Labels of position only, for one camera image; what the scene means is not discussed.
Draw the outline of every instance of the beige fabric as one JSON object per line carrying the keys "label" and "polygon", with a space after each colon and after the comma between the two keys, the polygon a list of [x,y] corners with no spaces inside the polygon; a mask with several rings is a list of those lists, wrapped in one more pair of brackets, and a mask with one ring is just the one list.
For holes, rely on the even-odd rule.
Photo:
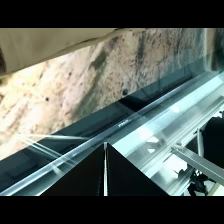
{"label": "beige fabric", "polygon": [[0,74],[26,68],[130,30],[133,29],[0,28]]}

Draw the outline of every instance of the rocky ground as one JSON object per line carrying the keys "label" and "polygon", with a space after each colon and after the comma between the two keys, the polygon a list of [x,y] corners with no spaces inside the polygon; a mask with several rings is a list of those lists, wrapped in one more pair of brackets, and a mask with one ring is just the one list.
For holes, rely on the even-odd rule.
{"label": "rocky ground", "polygon": [[148,29],[16,72],[0,83],[0,159],[205,54],[204,29]]}

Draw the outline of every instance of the glass panel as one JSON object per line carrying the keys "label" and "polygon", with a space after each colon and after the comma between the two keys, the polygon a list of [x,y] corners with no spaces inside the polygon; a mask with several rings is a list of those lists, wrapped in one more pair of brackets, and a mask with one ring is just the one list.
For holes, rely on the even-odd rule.
{"label": "glass panel", "polygon": [[2,76],[2,194],[39,195],[104,141],[155,175],[185,122],[223,104],[222,44],[223,29],[151,28]]}

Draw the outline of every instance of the black triangular object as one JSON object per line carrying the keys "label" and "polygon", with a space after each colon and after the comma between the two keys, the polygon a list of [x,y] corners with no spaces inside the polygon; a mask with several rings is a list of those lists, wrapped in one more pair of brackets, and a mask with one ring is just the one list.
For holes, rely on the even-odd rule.
{"label": "black triangular object", "polygon": [[103,196],[104,157],[101,145],[41,196]]}
{"label": "black triangular object", "polygon": [[168,196],[110,144],[106,159],[109,196]]}

